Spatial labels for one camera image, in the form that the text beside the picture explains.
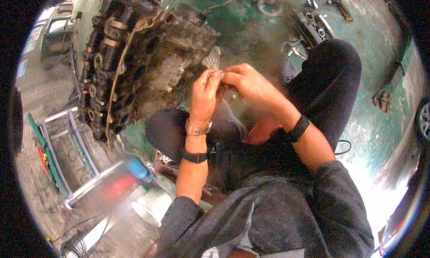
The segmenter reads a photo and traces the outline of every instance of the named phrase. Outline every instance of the car wheel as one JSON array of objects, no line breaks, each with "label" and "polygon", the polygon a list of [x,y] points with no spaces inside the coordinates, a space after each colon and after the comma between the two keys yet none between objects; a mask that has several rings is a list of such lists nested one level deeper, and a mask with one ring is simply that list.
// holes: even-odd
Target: car wheel
[{"label": "car wheel", "polygon": [[415,131],[418,139],[424,145],[430,144],[430,97],[424,97],[418,105],[415,114]]}]

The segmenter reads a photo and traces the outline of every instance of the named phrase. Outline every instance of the black smartwatch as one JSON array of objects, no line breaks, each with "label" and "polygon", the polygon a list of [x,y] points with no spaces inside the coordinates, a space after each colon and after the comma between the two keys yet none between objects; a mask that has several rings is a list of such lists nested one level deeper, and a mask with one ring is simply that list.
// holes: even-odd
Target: black smartwatch
[{"label": "black smartwatch", "polygon": [[184,149],[182,158],[195,164],[203,163],[208,158],[208,153],[187,153]]},{"label": "black smartwatch", "polygon": [[286,133],[283,128],[279,128],[272,132],[272,136],[279,137],[284,142],[298,142],[298,139],[303,135],[309,126],[309,120],[305,116],[301,116],[293,130]]}]

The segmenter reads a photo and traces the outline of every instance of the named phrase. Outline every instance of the metal stand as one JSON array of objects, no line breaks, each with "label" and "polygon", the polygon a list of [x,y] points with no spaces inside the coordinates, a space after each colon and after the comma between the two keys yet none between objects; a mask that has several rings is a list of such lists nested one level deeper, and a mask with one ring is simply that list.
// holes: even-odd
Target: metal stand
[{"label": "metal stand", "polygon": [[[48,163],[52,172],[52,175],[50,175],[50,178],[51,180],[54,180],[56,182],[56,185],[58,186],[60,192],[65,197],[64,203],[69,210],[73,210],[76,205],[76,202],[78,202],[79,199],[81,199],[91,189],[93,189],[94,186],[97,185],[101,179],[109,175],[113,170],[115,170],[115,168],[123,164],[122,161],[117,162],[116,164],[112,165],[110,168],[106,169],[102,173],[99,173],[83,143],[82,137],[80,136],[79,130],[76,126],[76,122],[73,117],[73,112],[75,111],[77,111],[77,107],[73,107],[71,109],[59,112],[55,115],[52,115],[46,118],[43,122],[41,122],[38,125],[36,125],[35,122],[33,121],[31,114],[30,113],[28,114],[28,118],[33,128],[33,131],[36,137],[41,142],[42,146],[45,148],[45,152],[48,158]],[[66,130],[59,132],[58,134],[50,137],[46,124],[58,118],[61,118],[63,116],[68,117],[68,124],[67,124]],[[52,148],[52,144],[51,144],[52,140],[62,137],[66,134],[70,135],[69,137],[71,139],[71,142],[73,143],[75,149],[77,150],[77,153],[80,157],[80,160],[83,166],[87,166],[89,168],[89,171],[93,175],[93,178],[91,178],[87,183],[85,183],[83,186],[81,186],[74,192],[70,190],[70,187],[68,186],[67,181],[64,178],[64,175],[62,173],[62,170],[60,168],[60,165],[58,163],[57,157],[54,153],[54,149]]]}]

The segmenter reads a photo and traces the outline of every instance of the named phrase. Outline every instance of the rim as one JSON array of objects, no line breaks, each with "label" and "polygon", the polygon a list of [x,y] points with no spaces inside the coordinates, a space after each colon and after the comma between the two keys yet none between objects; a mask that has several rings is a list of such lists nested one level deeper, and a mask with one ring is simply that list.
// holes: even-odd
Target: rim
[{"label": "rim", "polygon": [[430,103],[425,104],[421,109],[421,113],[420,113],[421,133],[426,139],[430,139],[429,138],[429,133],[430,133],[429,105]]}]

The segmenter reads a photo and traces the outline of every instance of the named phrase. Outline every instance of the person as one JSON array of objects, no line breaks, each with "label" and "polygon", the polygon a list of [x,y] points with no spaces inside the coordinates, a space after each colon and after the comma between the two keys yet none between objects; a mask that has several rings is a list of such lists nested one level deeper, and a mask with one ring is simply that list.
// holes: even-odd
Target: person
[{"label": "person", "polygon": [[[334,155],[360,77],[353,46],[331,39],[310,51],[286,97],[241,64],[203,72],[190,113],[151,116],[148,141],[180,162],[173,217],[156,257],[370,257],[374,239],[363,200]],[[222,101],[225,88],[270,116],[246,138]],[[216,149],[209,165],[227,198],[204,213],[198,204],[208,147]]]}]

